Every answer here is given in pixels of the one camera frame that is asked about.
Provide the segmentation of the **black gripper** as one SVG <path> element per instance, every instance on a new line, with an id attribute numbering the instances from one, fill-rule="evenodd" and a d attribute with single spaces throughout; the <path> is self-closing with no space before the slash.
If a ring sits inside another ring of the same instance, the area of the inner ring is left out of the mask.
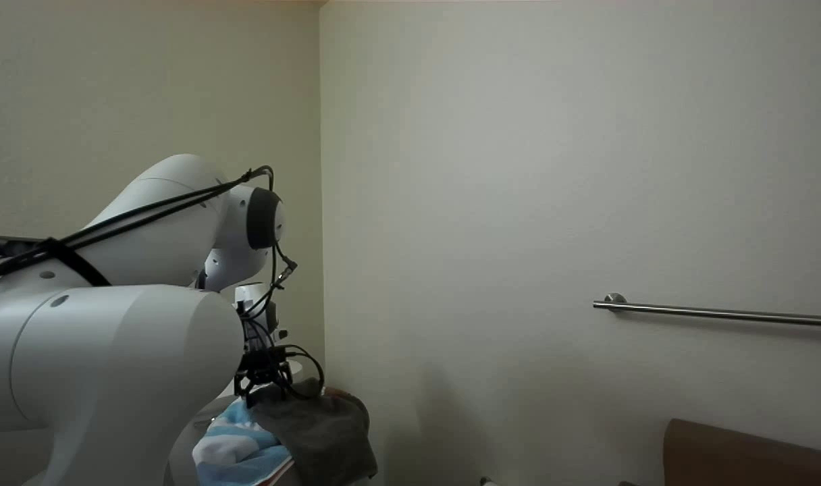
<path id="1" fill-rule="evenodd" d="M 245 351 L 235 372 L 235 393 L 252 396 L 256 387 L 281 387 L 293 384 L 289 351 L 283 346 L 267 346 Z"/>

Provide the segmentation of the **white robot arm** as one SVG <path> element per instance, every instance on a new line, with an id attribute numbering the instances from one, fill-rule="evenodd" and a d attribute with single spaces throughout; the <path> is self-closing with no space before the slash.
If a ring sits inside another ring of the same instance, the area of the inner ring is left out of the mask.
<path id="1" fill-rule="evenodd" d="M 162 486 L 177 437 L 243 354 L 222 291 L 278 241 L 281 196 L 191 153 L 71 234 L 0 234 L 0 432 L 48 437 L 24 486 Z"/>

